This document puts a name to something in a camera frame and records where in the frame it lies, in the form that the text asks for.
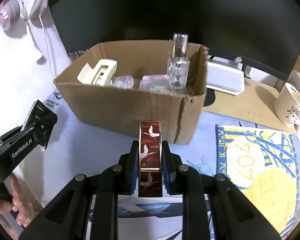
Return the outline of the person's left hand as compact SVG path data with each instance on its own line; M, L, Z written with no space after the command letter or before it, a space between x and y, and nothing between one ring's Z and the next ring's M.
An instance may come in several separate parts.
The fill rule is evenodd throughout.
M33 205L23 197L21 185L14 173L10 175L10 185L13 191L12 200L9 202L0 199L0 215L14 211L17 213L17 223L26 228L36 217Z

